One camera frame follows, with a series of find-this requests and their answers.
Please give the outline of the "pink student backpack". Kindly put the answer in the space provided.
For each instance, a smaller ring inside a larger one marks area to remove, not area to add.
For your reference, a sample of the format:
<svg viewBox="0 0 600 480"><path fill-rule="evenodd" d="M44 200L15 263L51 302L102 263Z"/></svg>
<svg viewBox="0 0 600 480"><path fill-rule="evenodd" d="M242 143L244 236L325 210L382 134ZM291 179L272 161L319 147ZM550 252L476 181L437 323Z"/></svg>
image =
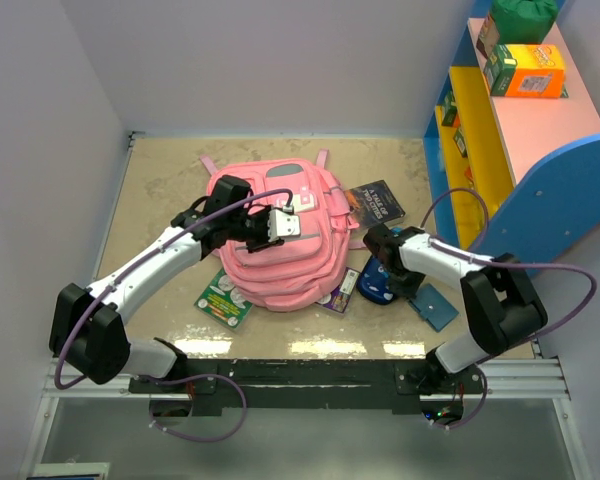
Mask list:
<svg viewBox="0 0 600 480"><path fill-rule="evenodd" d="M250 253L243 242L229 241L216 250L230 280L249 302L274 312L309 306L331 293L346 270L351 234L359 227L339 180L326 168L329 151L315 160L290 158L230 164L218 168L200 157L211 178L211 191L220 178L247 181L256 194L287 188L299 228L284 230L284 243Z"/></svg>

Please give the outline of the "blue wallet notebook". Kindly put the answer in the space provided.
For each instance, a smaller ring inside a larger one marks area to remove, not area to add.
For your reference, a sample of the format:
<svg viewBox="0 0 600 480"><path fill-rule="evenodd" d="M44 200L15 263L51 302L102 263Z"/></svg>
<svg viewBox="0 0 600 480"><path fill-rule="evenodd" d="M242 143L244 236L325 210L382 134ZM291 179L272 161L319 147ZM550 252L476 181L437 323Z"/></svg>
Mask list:
<svg viewBox="0 0 600 480"><path fill-rule="evenodd" d="M421 286L408 304L436 332L441 332L459 315L458 310L431 284Z"/></svg>

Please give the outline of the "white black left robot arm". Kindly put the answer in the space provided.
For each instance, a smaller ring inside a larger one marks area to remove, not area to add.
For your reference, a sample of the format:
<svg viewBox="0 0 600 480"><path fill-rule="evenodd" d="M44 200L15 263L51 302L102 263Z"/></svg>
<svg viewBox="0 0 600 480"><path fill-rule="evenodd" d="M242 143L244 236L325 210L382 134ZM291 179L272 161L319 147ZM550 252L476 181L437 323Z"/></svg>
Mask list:
<svg viewBox="0 0 600 480"><path fill-rule="evenodd" d="M128 322L163 286L227 241L244 242L254 252L298 234L292 200L287 188L256 194L246 181L224 175L210 194L178 213L152 244L118 270L86 287L64 287L49 338L57 359L55 387L67 389L61 376L64 365L70 365L98 385L129 374L152 379L165 392L180 390L187 380L185 354L159 338L130 340Z"/></svg>

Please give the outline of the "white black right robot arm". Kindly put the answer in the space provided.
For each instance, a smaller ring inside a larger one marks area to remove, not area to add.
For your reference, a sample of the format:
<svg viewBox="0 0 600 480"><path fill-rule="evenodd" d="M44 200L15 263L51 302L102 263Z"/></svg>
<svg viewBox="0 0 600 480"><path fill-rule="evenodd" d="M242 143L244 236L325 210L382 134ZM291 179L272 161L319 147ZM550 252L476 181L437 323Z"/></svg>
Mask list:
<svg viewBox="0 0 600 480"><path fill-rule="evenodd" d="M413 299L432 277L462 294L468 332L427 353L423 383L449 392L461 372L496 357L547 325L548 315L525 268L512 254L473 254L418 227L399 233L383 224L367 231L366 248L388 274L389 289Z"/></svg>

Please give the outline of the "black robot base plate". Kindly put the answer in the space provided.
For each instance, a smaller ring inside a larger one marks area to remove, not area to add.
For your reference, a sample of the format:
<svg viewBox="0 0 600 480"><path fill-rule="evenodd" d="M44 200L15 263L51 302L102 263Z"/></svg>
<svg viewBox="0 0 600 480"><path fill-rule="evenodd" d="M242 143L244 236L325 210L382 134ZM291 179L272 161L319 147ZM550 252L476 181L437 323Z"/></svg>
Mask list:
<svg viewBox="0 0 600 480"><path fill-rule="evenodd" d="M439 413L428 418L459 419L463 401L486 395L484 374L470 366L459 374L432 373L416 360L189 360L176 374L183 384L160 385L132 379L132 394L148 395L163 413L178 400L194 416L219 416L225 409L389 410L422 412L426 400Z"/></svg>

